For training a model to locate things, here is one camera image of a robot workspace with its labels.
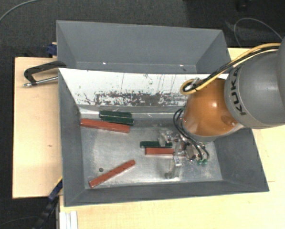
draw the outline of red stick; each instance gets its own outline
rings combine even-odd
[[[89,186],[91,188],[94,188],[95,186],[98,186],[99,184],[107,181],[108,179],[110,179],[110,178],[112,178],[112,177],[114,177],[114,176],[124,172],[125,170],[131,168],[135,164],[136,164],[136,162],[133,159],[130,160],[130,161],[127,161],[126,163],[118,166],[117,168],[112,169],[112,170],[108,171],[107,173],[105,173],[105,174],[103,174],[103,175],[101,175],[101,176],[91,180],[89,182]]]

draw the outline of black carpet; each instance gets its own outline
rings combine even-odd
[[[27,0],[0,0],[0,16]],[[233,26],[244,17],[261,20],[285,35],[285,0],[252,0],[239,13],[236,0],[47,0],[18,8],[0,24],[0,224],[3,228],[31,228],[45,207],[44,198],[11,200],[13,133],[13,58],[49,57],[46,46],[56,41],[56,20],[98,21],[216,28],[227,44],[238,47]],[[242,46],[279,42],[267,27],[241,21],[236,33]],[[47,228],[54,227],[54,218]]]

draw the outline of black cable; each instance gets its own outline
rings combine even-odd
[[[173,124],[175,126],[175,128],[179,131],[179,133],[184,136],[186,139],[188,139],[188,142],[193,145],[195,147],[195,149],[199,152],[199,155],[201,157],[201,160],[203,160],[203,155],[201,153],[201,150],[199,149],[199,146],[205,151],[206,155],[207,155],[207,159],[210,157],[208,151],[206,150],[206,147],[204,146],[204,144],[194,140],[192,137],[189,137],[189,135],[186,134],[186,131],[182,128],[181,125],[178,125],[178,121],[179,118],[182,114],[182,112],[184,111],[184,107],[178,109],[174,115],[173,115]]]

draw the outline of wooden table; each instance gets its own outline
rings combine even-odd
[[[47,196],[62,175],[57,82],[22,86],[25,69],[54,60],[15,59],[13,198]],[[59,209],[77,211],[79,229],[285,229],[285,125],[253,133],[270,192],[67,208],[60,196]]]

